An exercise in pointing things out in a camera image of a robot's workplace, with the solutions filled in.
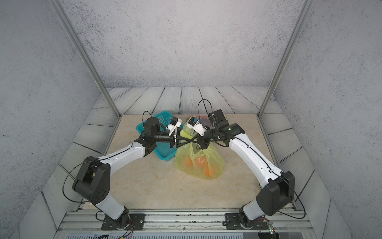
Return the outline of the yellow-green plastic bag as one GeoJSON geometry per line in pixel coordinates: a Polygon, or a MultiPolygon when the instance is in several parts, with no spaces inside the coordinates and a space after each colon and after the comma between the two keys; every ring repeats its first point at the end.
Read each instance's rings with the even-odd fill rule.
{"type": "Polygon", "coordinates": [[[181,140],[181,143],[185,144],[177,148],[174,166],[178,170],[197,178],[217,179],[224,170],[224,158],[212,143],[207,149],[201,149],[199,144],[189,142],[197,135],[194,129],[186,125],[183,126],[180,136],[187,138],[187,140],[181,140]]]}

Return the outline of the orange fruit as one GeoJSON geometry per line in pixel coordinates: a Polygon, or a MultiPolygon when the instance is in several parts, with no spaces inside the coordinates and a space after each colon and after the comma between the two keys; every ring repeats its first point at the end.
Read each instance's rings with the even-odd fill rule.
{"type": "Polygon", "coordinates": [[[185,168],[193,168],[193,161],[191,158],[185,158],[183,163],[185,168]]]}
{"type": "Polygon", "coordinates": [[[210,170],[209,170],[208,167],[205,168],[205,174],[206,174],[207,177],[210,177],[210,170]]]}
{"type": "Polygon", "coordinates": [[[195,158],[195,164],[197,167],[204,169],[208,165],[208,161],[205,155],[195,158]]]}

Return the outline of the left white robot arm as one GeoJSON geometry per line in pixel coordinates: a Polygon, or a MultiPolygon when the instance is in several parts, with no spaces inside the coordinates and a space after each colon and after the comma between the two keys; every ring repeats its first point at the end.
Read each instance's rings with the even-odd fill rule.
{"type": "Polygon", "coordinates": [[[129,211],[110,193],[111,176],[124,166],[149,155],[158,142],[169,142],[170,147],[180,147],[192,142],[177,134],[181,120],[173,117],[167,128],[158,118],[150,117],[143,122],[144,131],[139,138],[121,150],[95,158],[89,156],[80,164],[73,183],[73,190],[95,205],[112,221],[120,225],[129,223],[129,211]]]}

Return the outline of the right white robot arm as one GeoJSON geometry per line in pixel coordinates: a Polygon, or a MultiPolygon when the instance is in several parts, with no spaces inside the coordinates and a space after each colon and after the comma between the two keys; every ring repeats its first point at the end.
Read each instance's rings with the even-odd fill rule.
{"type": "Polygon", "coordinates": [[[200,147],[206,149],[211,142],[223,142],[246,163],[261,187],[256,199],[239,210],[241,224],[247,226],[264,215],[272,216],[291,203],[295,196],[293,174],[271,163],[239,124],[229,124],[222,110],[208,114],[208,118],[211,126],[204,126],[198,119],[188,122],[188,127],[198,134],[200,147]]]}

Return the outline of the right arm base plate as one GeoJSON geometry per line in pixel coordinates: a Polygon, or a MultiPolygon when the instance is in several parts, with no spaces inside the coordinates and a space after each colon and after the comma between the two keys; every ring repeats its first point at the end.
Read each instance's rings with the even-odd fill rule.
{"type": "Polygon", "coordinates": [[[267,230],[269,228],[268,221],[265,218],[257,218],[249,220],[241,213],[226,213],[225,220],[222,225],[227,230],[267,230]]]}

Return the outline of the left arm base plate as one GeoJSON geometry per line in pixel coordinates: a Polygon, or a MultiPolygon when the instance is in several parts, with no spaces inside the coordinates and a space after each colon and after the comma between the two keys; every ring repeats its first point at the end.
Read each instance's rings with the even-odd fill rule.
{"type": "Polygon", "coordinates": [[[145,223],[145,214],[124,214],[119,219],[112,219],[105,216],[101,230],[102,231],[123,231],[131,230],[142,231],[145,223]]]}

